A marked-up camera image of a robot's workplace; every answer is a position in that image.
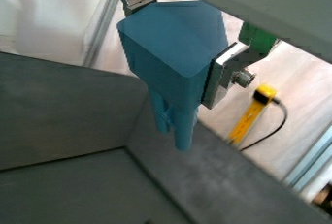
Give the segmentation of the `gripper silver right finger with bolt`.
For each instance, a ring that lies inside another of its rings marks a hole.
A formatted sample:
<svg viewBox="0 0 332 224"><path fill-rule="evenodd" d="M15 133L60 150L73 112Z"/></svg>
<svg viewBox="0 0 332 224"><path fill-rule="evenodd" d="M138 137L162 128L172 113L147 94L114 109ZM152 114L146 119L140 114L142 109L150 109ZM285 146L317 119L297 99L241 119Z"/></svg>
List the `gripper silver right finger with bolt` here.
<svg viewBox="0 0 332 224"><path fill-rule="evenodd" d="M255 74L247 66L262 60L276 47L278 39L264 29L243 22L237 41L217 55L210 63L201 104L213 109L225 98L234 84L242 88L251 83Z"/></svg>

